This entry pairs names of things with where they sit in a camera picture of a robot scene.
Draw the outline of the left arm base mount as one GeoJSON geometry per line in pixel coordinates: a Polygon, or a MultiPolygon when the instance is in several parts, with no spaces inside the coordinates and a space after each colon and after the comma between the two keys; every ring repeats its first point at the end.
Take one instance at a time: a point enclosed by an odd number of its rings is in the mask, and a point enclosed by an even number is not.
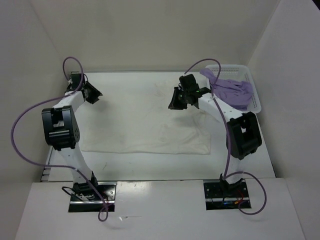
{"type": "MultiPolygon", "coordinates": [[[[116,187],[115,182],[99,182],[96,186],[108,204],[109,212],[115,211],[116,187]]],[[[86,193],[82,193],[74,184],[73,187],[62,186],[61,190],[70,196],[69,213],[98,213],[103,207],[100,197],[91,188],[86,193]]]]}

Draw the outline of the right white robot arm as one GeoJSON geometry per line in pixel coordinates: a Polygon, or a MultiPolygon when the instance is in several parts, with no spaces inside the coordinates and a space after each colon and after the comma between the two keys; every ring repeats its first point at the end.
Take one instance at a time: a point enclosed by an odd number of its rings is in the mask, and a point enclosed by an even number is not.
{"type": "Polygon", "coordinates": [[[170,110],[185,110],[188,105],[211,115],[226,130],[227,160],[219,177],[219,191],[225,197],[232,196],[240,187],[242,174],[240,161],[257,151],[262,137],[256,115],[237,110],[212,94],[207,87],[199,87],[193,74],[179,78],[174,87],[170,110]]]}

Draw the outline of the white t shirt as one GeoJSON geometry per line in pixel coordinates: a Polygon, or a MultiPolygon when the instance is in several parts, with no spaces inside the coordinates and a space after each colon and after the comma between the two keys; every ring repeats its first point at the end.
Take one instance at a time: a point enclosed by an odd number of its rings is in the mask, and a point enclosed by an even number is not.
{"type": "Polygon", "coordinates": [[[82,106],[84,152],[208,155],[206,114],[195,107],[170,110],[176,83],[103,83],[102,97],[82,106]]]}

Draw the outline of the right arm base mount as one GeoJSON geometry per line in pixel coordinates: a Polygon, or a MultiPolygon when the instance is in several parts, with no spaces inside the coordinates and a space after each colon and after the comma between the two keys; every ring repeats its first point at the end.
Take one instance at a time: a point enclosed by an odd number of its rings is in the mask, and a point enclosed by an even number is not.
{"type": "Polygon", "coordinates": [[[250,196],[245,180],[229,189],[219,179],[203,181],[206,210],[251,209],[250,196]]]}

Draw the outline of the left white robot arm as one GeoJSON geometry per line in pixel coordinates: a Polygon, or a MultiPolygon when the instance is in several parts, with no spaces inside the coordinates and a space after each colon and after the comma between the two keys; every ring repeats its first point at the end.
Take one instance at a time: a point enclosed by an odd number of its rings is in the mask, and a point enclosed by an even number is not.
{"type": "Polygon", "coordinates": [[[65,97],[41,112],[45,141],[64,158],[66,167],[72,171],[72,191],[80,200],[98,199],[101,193],[79,147],[81,133],[75,112],[84,102],[94,104],[102,95],[84,73],[72,73],[65,97]]]}

